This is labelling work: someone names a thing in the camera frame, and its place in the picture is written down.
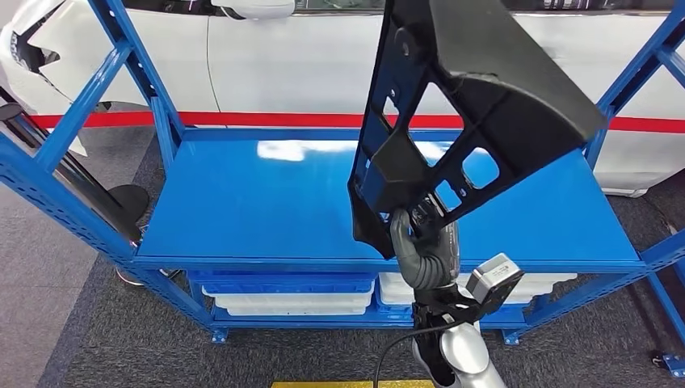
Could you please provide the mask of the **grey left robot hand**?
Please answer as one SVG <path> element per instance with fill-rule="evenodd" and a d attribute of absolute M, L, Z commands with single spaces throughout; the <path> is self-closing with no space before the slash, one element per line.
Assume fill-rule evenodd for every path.
<path fill-rule="evenodd" d="M 442 228 L 434 238 L 418 240 L 410 233 L 410 215 L 397 209 L 389 227 L 400 273 L 412 289 L 438 289 L 456 282 L 460 250 L 456 223 Z"/>

